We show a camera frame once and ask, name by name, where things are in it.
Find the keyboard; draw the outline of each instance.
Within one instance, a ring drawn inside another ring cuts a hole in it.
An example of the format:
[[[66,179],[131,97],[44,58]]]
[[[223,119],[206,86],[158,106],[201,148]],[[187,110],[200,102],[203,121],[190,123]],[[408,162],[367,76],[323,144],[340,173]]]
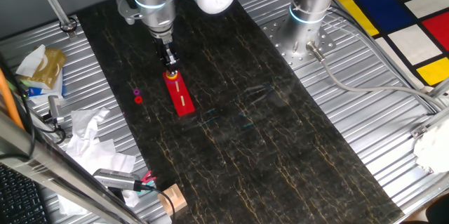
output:
[[[3,164],[0,164],[0,223],[50,223],[37,184]]]

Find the mondrian pattern rug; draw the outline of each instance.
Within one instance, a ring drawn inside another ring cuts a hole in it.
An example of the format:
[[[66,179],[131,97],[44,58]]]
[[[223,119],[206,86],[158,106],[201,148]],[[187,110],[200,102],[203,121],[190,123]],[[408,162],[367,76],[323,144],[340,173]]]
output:
[[[419,88],[449,77],[449,0],[339,0]]]

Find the crumpled paper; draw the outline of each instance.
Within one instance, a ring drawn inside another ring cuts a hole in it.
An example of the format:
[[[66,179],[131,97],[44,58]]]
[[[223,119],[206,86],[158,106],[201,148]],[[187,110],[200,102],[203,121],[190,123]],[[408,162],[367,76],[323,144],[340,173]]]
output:
[[[114,141],[100,142],[96,138],[98,124],[105,119],[108,109],[72,111],[72,139],[66,153],[90,174],[98,169],[110,169],[130,173],[135,157],[116,153]],[[123,191],[126,205],[135,206],[139,200],[136,192]],[[61,214],[87,214],[87,210],[58,195]]]
[[[416,163],[435,173],[449,171],[449,118],[427,131],[416,143]]]
[[[27,55],[27,57],[25,57],[15,73],[26,77],[33,77],[33,74],[36,72],[37,67],[41,64],[44,54],[45,46],[40,45],[33,52]]]

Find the black marble mat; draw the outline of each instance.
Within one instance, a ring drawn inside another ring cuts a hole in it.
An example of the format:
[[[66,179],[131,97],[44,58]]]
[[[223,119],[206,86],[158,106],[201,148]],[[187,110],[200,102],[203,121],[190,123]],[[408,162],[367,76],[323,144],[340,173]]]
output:
[[[114,0],[77,15],[179,223],[391,223],[402,215],[236,1],[177,0],[174,40],[195,113],[179,118],[147,28]],[[133,102],[140,89],[143,104]]]

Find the red block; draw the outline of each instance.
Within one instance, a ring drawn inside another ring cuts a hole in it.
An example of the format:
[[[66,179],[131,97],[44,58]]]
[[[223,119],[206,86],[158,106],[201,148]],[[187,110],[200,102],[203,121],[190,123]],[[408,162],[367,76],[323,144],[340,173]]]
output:
[[[449,51],[449,11],[425,20],[422,24]]]
[[[168,79],[166,73],[163,73],[162,75],[163,80],[166,82],[168,92],[170,93],[171,100],[175,105],[177,115],[181,117],[182,115],[195,111],[194,104],[192,103],[189,92],[185,87],[181,72],[177,72],[177,78],[174,80]]]

